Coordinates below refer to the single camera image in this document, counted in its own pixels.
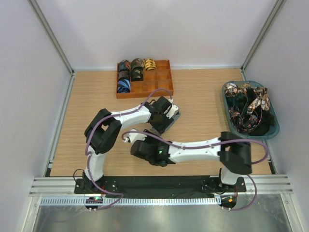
metal grate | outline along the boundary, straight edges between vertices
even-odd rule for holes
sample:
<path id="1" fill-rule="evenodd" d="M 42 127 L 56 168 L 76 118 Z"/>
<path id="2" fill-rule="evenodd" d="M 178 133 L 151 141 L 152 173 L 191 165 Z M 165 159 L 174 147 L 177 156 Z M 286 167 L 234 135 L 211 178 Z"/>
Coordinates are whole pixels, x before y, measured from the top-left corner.
<path id="1" fill-rule="evenodd" d="M 50 205 L 109 205 L 114 202 L 113 198 L 103 198 L 103 203 L 86 203 L 89 197 L 42 197 L 42 206 Z M 148 205 L 202 205 L 202 204 L 221 204 L 220 196 L 214 198 L 199 199 L 121 199 L 115 206 L 148 206 Z"/>

pile of clothes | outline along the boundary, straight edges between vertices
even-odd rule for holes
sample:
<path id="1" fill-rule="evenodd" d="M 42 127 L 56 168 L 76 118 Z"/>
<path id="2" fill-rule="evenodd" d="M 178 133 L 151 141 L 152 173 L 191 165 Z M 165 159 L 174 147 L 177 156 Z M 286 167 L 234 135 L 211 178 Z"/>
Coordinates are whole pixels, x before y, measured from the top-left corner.
<path id="1" fill-rule="evenodd" d="M 275 117 L 269 110 L 267 88 L 252 87 L 250 83 L 240 87 L 227 83 L 225 97 L 230 120 L 239 133 L 262 136 L 275 126 Z"/>

white backdrop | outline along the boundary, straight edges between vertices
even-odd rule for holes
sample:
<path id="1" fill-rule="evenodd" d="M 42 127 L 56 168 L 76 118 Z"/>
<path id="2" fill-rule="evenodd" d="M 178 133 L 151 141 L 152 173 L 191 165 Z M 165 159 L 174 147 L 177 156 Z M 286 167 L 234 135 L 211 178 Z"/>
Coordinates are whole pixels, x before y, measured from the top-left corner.
<path id="1" fill-rule="evenodd" d="M 0 231 L 19 232 L 70 75 L 27 1 L 0 1 L 0 31 Z"/>
<path id="2" fill-rule="evenodd" d="M 74 69 L 243 64 L 275 0 L 37 0 Z"/>
<path id="3" fill-rule="evenodd" d="M 279 173 L 289 176 L 309 230 L 309 1 L 286 1 L 246 71 L 260 82 L 280 125 L 269 141 Z"/>

gray floor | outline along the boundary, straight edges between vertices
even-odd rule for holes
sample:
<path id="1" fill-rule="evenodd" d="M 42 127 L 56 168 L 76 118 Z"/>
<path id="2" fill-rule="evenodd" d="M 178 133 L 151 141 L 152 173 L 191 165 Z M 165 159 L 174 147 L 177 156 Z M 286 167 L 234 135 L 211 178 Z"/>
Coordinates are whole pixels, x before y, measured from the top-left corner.
<path id="1" fill-rule="evenodd" d="M 252 195 L 238 196 L 236 207 Z M 255 204 L 239 212 L 217 205 L 113 207 L 85 212 L 65 223 L 84 206 L 41 206 L 35 232 L 291 232 L 280 195 L 259 195 Z"/>

black wire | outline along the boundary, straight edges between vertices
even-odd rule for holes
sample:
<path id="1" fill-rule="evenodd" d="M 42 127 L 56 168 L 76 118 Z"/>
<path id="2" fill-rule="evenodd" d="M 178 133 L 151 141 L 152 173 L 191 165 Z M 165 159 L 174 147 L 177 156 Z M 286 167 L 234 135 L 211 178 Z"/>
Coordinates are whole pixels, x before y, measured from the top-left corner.
<path id="1" fill-rule="evenodd" d="M 75 173 L 76 173 L 77 171 L 79 171 L 79 170 L 82 170 L 82 171 L 83 171 L 83 174 L 85 173 L 85 171 L 84 171 L 83 169 L 81 169 L 81 168 L 76 169 L 75 172 L 73 173 L 73 179 L 74 179 L 75 183 L 76 183 Z"/>
<path id="2" fill-rule="evenodd" d="M 221 193 L 218 193 L 218 192 L 216 192 L 214 189 L 212 189 L 211 187 L 209 187 L 209 186 L 207 186 L 207 185 L 204 185 L 204 186 L 207 187 L 207 188 L 209 188 L 209 189 L 211 189 L 214 193 L 217 193 L 217 194 L 219 194 L 219 195 L 222 195 L 222 194 L 225 193 L 225 191 L 223 191 L 223 192 L 221 192 Z"/>

